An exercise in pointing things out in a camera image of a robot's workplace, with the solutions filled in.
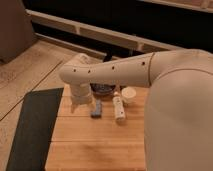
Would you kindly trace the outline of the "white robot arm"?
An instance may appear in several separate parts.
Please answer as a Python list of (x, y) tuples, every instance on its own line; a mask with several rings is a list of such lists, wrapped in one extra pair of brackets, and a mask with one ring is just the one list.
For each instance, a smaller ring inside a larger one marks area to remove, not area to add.
[(91, 83), (144, 87), (147, 171), (213, 171), (213, 53), (160, 51), (91, 64), (78, 54), (59, 75), (75, 100)]

